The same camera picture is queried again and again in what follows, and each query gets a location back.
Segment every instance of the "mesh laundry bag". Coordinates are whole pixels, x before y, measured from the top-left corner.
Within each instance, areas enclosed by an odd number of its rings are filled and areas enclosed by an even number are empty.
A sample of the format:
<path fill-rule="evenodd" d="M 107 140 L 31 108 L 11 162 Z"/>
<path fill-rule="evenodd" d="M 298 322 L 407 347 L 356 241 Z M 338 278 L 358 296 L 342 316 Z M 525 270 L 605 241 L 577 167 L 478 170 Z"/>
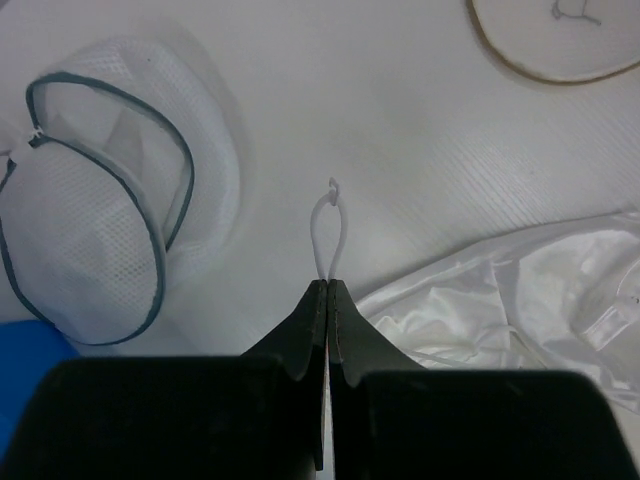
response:
<path fill-rule="evenodd" d="M 87 344 L 130 339 L 232 227 L 239 170 L 215 100 L 169 50 L 84 48 L 27 89 L 35 127 L 0 187 L 14 293 Z"/>

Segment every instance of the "white satin fabric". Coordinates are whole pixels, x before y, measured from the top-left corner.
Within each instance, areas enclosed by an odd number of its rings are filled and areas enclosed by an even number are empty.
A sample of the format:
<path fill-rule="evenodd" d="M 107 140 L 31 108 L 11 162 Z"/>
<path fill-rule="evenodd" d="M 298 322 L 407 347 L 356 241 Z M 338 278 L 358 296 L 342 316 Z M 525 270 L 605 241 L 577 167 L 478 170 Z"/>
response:
<path fill-rule="evenodd" d="M 638 213 L 482 241 L 358 308 L 425 367 L 577 370 L 640 414 Z"/>

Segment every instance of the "gray thread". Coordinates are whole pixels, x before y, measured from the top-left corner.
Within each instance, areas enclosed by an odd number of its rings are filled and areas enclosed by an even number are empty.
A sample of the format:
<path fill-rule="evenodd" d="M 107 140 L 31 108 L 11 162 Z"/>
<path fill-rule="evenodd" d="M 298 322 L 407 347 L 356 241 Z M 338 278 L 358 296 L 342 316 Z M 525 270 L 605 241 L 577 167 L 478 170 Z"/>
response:
<path fill-rule="evenodd" d="M 568 13 L 564 13 L 562 10 L 560 10 L 560 0 L 555 0 L 553 2 L 553 6 L 551 7 L 551 15 L 553 15 L 553 18 L 555 18 L 556 20 L 560 20 L 564 17 L 571 18 L 573 20 L 587 20 L 588 22 L 591 22 L 595 25 L 602 25 L 602 22 L 600 20 L 587 15 L 586 11 L 588 3 L 589 0 L 584 0 L 584 3 L 582 4 L 582 13 L 580 15 L 569 15 Z"/>

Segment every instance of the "teal trim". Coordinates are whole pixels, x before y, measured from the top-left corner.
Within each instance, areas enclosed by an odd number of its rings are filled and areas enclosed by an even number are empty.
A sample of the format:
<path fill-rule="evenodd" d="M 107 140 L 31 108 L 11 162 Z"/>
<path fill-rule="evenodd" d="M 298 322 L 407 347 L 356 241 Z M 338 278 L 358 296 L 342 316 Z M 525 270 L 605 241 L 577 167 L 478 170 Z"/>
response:
<path fill-rule="evenodd" d="M 110 85 L 102 80 L 97 80 L 95 78 L 83 77 L 82 75 L 76 75 L 68 72 L 56 72 L 44 75 L 43 77 L 38 78 L 34 82 L 32 82 L 27 87 L 26 92 L 26 100 L 27 100 L 27 108 L 29 109 L 29 115 L 31 116 L 31 122 L 33 123 L 34 128 L 41 127 L 40 120 L 38 119 L 38 113 L 35 105 L 35 89 L 40 86 L 47 85 L 49 83 L 71 83 L 76 85 L 84 85 L 96 90 L 102 90 L 104 92 L 110 93 L 112 95 L 118 96 L 127 102 L 133 103 L 135 106 L 141 108 L 146 113 L 150 114 L 158 123 L 160 123 L 163 127 L 165 127 L 175 138 L 178 140 L 178 144 L 182 149 L 184 156 L 187 158 L 187 163 L 189 164 L 189 168 L 191 169 L 191 175 L 189 177 L 189 184 L 187 186 L 187 192 L 185 193 L 185 199 L 180 208 L 180 213 L 178 214 L 178 219 L 176 220 L 176 224 L 174 225 L 171 234 L 169 235 L 169 239 L 165 244 L 165 249 L 169 251 L 171 245 L 173 245 L 178 232 L 180 231 L 180 227 L 182 227 L 182 223 L 187 215 L 187 210 L 189 209 L 189 204 L 191 203 L 191 198 L 193 197 L 193 188 L 195 184 L 195 164 L 193 162 L 193 155 L 191 154 L 191 149 L 187 144 L 186 140 L 182 136 L 182 134 L 178 131 L 178 129 L 167 119 L 162 113 L 153 108 L 148 103 L 139 99 L 138 97 L 134 97 L 133 95 L 125 92 L 124 90 L 120 90 L 113 85 Z"/>
<path fill-rule="evenodd" d="M 94 165 L 100 167 L 102 170 L 104 170 L 109 175 L 111 175 L 120 184 L 120 186 L 125 190 L 125 192 L 129 196 L 129 198 L 131 199 L 131 201 L 135 205 L 136 209 L 140 213 L 140 216 L 144 220 L 145 226 L 147 227 L 147 231 L 149 232 L 149 238 L 151 240 L 151 245 L 152 245 L 152 248 L 153 248 L 153 255 L 154 255 L 155 263 L 156 263 L 156 275 L 157 275 L 157 278 L 158 278 L 158 285 L 156 287 L 156 293 L 154 295 L 154 298 L 153 298 L 153 301 L 152 301 L 152 304 L 151 304 L 151 309 L 149 310 L 149 313 L 147 314 L 146 319 L 144 320 L 142 325 L 140 325 L 134 332 L 132 332 L 130 335 L 128 335 L 128 336 L 126 336 L 124 338 L 121 338 L 119 340 L 114 340 L 114 341 L 111 341 L 111 342 L 104 342 L 104 343 L 93 343 L 93 344 L 84 343 L 84 345 L 106 346 L 106 345 L 117 345 L 119 343 L 126 342 L 126 341 L 131 340 L 131 339 L 137 337 L 138 335 L 144 333 L 151 326 L 151 324 L 153 323 L 155 318 L 158 316 L 158 313 L 160 312 L 160 307 L 162 306 L 162 302 L 164 301 L 164 295 L 165 295 L 165 289 L 166 289 L 166 285 L 165 285 L 166 268 L 165 268 L 165 263 L 164 263 L 164 252 L 163 252 L 163 248 L 162 248 L 162 239 L 156 233 L 156 229 L 154 228 L 154 225 L 153 225 L 153 222 L 152 222 L 151 218 L 149 218 L 149 216 L 145 214 L 142 206 L 140 205 L 140 202 L 139 202 L 138 198 L 136 197 L 136 195 L 134 194 L 134 192 L 131 190 L 131 188 L 129 187 L 129 185 L 127 184 L 127 182 L 124 179 L 122 179 L 115 172 L 113 172 L 111 169 L 109 169 L 97 157 L 91 156 L 88 153 L 82 151 L 80 148 L 77 148 L 77 147 L 75 147 L 75 146 L 73 146 L 73 145 L 71 145 L 69 143 L 63 142 L 61 140 L 57 140 L 55 138 L 51 138 L 51 137 L 47 137 L 47 136 L 41 136 L 41 137 L 35 139 L 32 142 L 32 146 L 34 148 L 37 148 L 37 147 L 39 147 L 41 145 L 44 145 L 44 144 L 50 143 L 50 142 L 57 143 L 59 145 L 62 145 L 63 147 L 66 147 L 66 148 L 69 148 L 70 150 L 73 150 L 77 154 L 82 155 L 87 160 L 92 162 Z M 16 168 L 18 168 L 18 167 L 16 167 L 15 164 L 13 164 L 13 167 L 7 170 L 7 174 L 5 175 L 4 179 L 0 183 L 0 195 L 2 195 L 2 191 L 4 190 L 5 185 L 9 181 L 9 178 L 11 177 L 11 175 L 13 174 L 13 172 L 15 171 Z M 18 285 L 18 281 L 17 281 L 16 276 L 15 276 L 15 271 L 14 271 L 14 268 L 13 268 L 13 262 L 11 260 L 10 254 L 9 254 L 9 247 L 7 246 L 7 242 L 6 242 L 6 239 L 5 239 L 5 236 L 4 236 L 4 231 L 2 229 L 2 219 L 0 219 L 0 254 L 1 254 L 2 259 L 4 261 L 4 268 L 5 268 L 5 271 L 7 273 L 7 277 L 9 279 L 9 283 L 11 285 L 11 288 L 13 289 L 13 292 L 18 297 L 20 302 L 36 318 L 39 318 L 40 320 L 44 320 L 44 321 L 46 321 L 48 323 L 52 323 L 49 319 L 46 318 L 45 315 L 42 314 L 42 312 L 40 312 L 29 301 L 29 299 L 20 290 L 20 286 Z"/>

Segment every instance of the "white cord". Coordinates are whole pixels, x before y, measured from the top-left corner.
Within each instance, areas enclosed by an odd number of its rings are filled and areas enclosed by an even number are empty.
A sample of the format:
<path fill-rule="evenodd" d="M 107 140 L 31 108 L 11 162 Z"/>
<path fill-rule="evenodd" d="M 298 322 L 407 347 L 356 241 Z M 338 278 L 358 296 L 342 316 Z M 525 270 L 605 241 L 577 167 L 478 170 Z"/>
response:
<path fill-rule="evenodd" d="M 344 244 L 347 241 L 347 208 L 345 207 L 344 201 L 340 196 L 340 185 L 333 178 L 329 180 L 329 193 L 324 195 L 316 206 L 313 207 L 313 211 L 311 212 L 311 244 L 313 245 L 313 256 L 316 260 L 316 269 L 318 270 L 318 278 L 332 280 L 336 275 L 336 268 L 338 268 L 338 263 L 340 262 L 340 257 L 342 256 L 342 250 L 344 249 Z M 320 249 L 318 248 L 318 216 L 320 215 L 320 211 L 324 208 L 325 205 L 331 204 L 334 207 L 338 207 L 338 211 L 340 212 L 340 239 L 338 240 L 338 246 L 336 247 L 336 253 L 333 255 L 333 260 L 331 261 L 331 265 L 329 266 L 329 275 L 325 276 L 325 270 L 323 267 L 322 259 L 320 258 Z"/>

